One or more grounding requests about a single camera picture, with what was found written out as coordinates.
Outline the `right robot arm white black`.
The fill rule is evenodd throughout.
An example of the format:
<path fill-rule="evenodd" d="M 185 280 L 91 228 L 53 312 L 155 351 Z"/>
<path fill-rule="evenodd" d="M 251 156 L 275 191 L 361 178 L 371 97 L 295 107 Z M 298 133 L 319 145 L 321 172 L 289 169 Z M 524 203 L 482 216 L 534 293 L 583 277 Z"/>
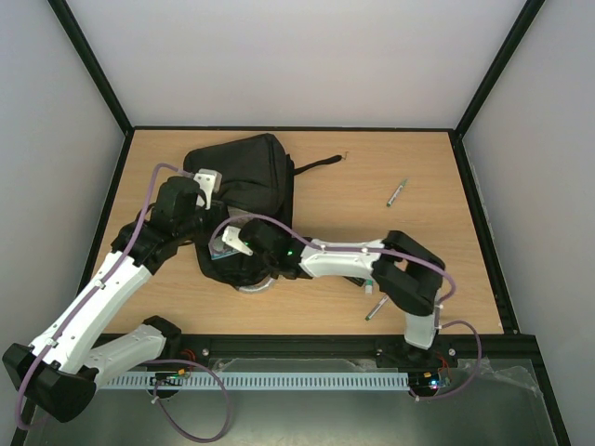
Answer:
<path fill-rule="evenodd" d="M 437 295 L 446 279 L 445 264 L 407 234 L 392 230 L 370 242 L 331 243 L 252 219 L 239 230 L 227 228 L 226 244 L 261 260 L 273 278 L 340 276 L 374 282 L 405 314 L 407 357 L 423 364 L 437 354 Z"/>

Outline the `black student backpack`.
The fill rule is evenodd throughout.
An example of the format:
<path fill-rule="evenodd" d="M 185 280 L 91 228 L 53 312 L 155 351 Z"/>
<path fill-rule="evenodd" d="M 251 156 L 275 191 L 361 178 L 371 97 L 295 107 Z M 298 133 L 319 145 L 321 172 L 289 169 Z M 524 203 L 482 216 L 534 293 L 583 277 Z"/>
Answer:
<path fill-rule="evenodd" d="M 230 216 L 260 214 L 290 226 L 295 177 L 342 160 L 341 155 L 334 155 L 296 167 L 275 135 L 261 134 L 190 151 L 183 168 L 193 174 L 200 169 L 220 172 L 222 180 L 219 191 L 213 194 L 212 206 L 227 206 Z M 209 247 L 215 241 L 220 241 L 219 235 L 214 241 L 193 242 L 199 268 L 207 278 L 251 294 L 272 286 L 276 279 L 272 276 L 260 283 L 242 282 L 243 254 L 212 260 Z"/>

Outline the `grey notebook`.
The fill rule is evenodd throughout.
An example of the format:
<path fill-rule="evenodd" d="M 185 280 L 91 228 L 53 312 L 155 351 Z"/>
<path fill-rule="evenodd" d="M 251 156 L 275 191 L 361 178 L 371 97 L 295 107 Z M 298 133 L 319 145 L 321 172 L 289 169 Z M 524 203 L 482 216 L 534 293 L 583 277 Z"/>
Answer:
<path fill-rule="evenodd" d="M 209 247 L 209 253 L 212 260 L 218 260 L 229 256 L 234 256 L 238 253 L 238 251 L 228 246 L 226 243 L 215 241 Z"/>

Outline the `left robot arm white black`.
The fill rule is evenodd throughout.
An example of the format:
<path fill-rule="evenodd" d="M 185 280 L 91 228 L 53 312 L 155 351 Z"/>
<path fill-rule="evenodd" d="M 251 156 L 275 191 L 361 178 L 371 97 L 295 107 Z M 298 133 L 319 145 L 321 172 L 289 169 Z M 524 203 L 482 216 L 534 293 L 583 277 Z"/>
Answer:
<path fill-rule="evenodd" d="M 19 400 L 30 400 L 59 422 L 77 417 L 116 376 L 175 350 L 180 330 L 160 317 L 101 347 L 99 336 L 130 296 L 184 243 L 210 236 L 208 220 L 220 175 L 203 170 L 170 177 L 149 195 L 135 221 L 122 227 L 95 276 L 70 306 L 27 345 L 2 356 Z"/>

